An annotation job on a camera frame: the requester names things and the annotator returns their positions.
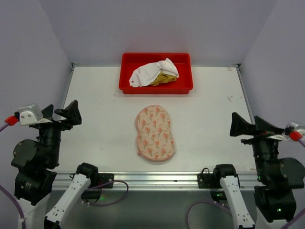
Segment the white bra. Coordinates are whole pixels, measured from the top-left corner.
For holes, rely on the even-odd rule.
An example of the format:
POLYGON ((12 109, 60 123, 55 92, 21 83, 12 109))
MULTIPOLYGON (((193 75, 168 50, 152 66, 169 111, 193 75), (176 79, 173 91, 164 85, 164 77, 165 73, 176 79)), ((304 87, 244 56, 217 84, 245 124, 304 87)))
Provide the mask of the white bra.
POLYGON ((158 62, 152 62, 138 67, 133 71, 129 84, 131 87, 146 87, 150 86, 160 73, 175 75, 179 78, 179 72, 174 63, 166 58, 158 62))

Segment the floral mesh laundry bag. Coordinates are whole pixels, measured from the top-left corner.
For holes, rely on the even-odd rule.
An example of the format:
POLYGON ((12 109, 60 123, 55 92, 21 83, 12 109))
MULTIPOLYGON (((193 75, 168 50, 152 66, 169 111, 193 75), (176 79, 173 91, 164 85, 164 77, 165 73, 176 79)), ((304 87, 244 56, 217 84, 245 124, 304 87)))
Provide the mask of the floral mesh laundry bag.
POLYGON ((135 119, 138 155, 152 162, 169 160, 175 154, 171 119, 159 105, 142 109, 135 119))

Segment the yellow bra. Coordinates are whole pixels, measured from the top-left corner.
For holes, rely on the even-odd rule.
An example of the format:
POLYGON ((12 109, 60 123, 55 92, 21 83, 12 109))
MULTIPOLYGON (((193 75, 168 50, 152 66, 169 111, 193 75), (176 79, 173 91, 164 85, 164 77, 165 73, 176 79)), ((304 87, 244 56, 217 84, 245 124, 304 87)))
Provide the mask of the yellow bra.
POLYGON ((177 76, 175 75, 170 75, 170 74, 165 74, 165 73, 160 73, 157 78, 150 83, 150 86, 158 86, 163 83, 170 83, 170 82, 176 82, 177 81, 177 76))

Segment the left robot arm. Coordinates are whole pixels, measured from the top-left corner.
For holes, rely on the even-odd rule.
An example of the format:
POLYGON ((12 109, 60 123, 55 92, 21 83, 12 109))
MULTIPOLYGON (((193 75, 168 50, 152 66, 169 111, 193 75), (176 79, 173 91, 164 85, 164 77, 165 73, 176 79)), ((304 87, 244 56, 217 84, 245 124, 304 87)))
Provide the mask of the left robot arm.
POLYGON ((11 165, 18 169, 14 196, 22 210, 19 227, 61 229, 83 192, 98 183, 98 168, 82 163, 60 200, 46 211, 57 175, 53 169, 59 165, 61 133, 82 124, 78 101, 73 100, 64 109, 54 109, 51 104, 40 109, 37 104, 31 104, 15 112, 14 118, 21 126, 39 131, 36 140, 22 140, 13 150, 11 165))

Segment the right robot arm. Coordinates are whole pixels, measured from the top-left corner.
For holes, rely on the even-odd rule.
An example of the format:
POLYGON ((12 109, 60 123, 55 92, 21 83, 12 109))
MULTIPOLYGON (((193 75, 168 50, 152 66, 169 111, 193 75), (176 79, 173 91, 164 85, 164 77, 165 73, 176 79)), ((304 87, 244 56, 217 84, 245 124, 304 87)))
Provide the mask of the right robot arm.
POLYGON ((255 116, 254 124, 251 124, 234 112, 230 136, 241 135, 250 136, 249 139, 242 139, 241 143, 252 146, 257 180, 261 183, 254 187, 256 220, 252 220, 249 215, 234 166, 220 164, 213 170, 216 183, 224 190, 234 228, 289 228, 296 219, 293 190, 305 187, 305 167, 295 158, 279 158, 278 145, 279 142, 288 140, 304 145, 304 125, 290 122, 285 128, 279 128, 258 116, 255 116))

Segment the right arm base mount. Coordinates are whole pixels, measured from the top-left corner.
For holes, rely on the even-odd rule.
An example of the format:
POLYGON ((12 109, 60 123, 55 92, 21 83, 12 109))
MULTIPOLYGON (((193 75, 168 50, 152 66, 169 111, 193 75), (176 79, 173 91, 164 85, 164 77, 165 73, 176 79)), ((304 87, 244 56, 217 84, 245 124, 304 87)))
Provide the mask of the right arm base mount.
POLYGON ((224 191, 220 190, 221 186, 216 182, 216 179, 209 168, 204 167, 202 171, 197 174, 197 184, 199 189, 209 190, 212 200, 221 204, 228 203, 224 191))

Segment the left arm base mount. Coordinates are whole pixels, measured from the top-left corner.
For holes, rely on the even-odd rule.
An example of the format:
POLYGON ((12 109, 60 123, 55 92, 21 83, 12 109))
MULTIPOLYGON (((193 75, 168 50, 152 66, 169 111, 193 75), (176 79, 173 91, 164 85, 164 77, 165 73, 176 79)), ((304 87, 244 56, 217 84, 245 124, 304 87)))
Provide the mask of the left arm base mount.
POLYGON ((82 195, 81 200, 85 203, 97 203, 98 200, 102 198, 102 192, 104 189, 110 189, 113 187, 113 184, 108 184, 114 180, 113 173, 99 173, 97 182, 88 189, 86 189, 82 195))

